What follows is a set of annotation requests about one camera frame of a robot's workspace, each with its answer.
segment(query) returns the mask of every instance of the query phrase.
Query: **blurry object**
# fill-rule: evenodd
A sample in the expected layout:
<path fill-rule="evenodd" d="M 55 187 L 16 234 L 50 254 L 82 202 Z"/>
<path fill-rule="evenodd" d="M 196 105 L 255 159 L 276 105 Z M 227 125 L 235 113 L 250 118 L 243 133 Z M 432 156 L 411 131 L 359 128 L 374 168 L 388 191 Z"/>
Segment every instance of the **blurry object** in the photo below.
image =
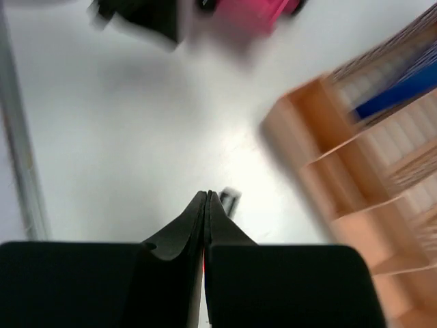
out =
<path fill-rule="evenodd" d="M 437 42 L 433 43 L 389 89 L 355 109 L 360 119 L 412 100 L 437 86 Z"/>
<path fill-rule="evenodd" d="M 257 245 L 212 191 L 142 243 L 0 245 L 0 327 L 204 327 L 202 255 L 214 328 L 386 327 L 355 250 Z"/>
<path fill-rule="evenodd" d="M 114 15 L 178 43 L 178 0 L 94 0 L 97 17 L 108 23 Z"/>
<path fill-rule="evenodd" d="M 213 14 L 219 0 L 196 0 L 197 7 L 205 14 Z"/>
<path fill-rule="evenodd" d="M 282 96 L 264 120 L 333 234 L 364 258 L 387 317 L 404 328 L 437 327 L 437 93 L 417 98 L 434 77 L 366 122 L 351 113 L 434 69 L 436 23 L 434 5 L 382 45 Z"/>
<path fill-rule="evenodd" d="M 238 201 L 240 200 L 241 193 L 231 188 L 224 188 L 220 193 L 220 201 L 225 209 L 226 215 L 232 219 L 237 208 Z"/>
<path fill-rule="evenodd" d="M 215 10 L 236 25 L 255 35 L 269 35 L 274 31 L 279 15 L 297 14 L 307 0 L 197 0 L 202 12 Z"/>

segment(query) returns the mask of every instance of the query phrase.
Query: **white floor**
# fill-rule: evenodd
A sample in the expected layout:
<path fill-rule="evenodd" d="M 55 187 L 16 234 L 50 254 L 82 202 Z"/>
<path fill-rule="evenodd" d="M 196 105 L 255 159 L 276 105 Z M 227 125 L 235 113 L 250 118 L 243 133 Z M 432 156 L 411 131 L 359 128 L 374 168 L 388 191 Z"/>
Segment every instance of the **white floor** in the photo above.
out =
<path fill-rule="evenodd" d="M 236 223 L 263 243 L 326 242 L 259 123 L 285 90 L 401 29 L 432 0 L 309 0 L 250 43 L 196 20 L 169 53 L 90 25 L 90 1 L 7 0 L 51 237 L 140 241 L 198 190 L 242 192 Z"/>

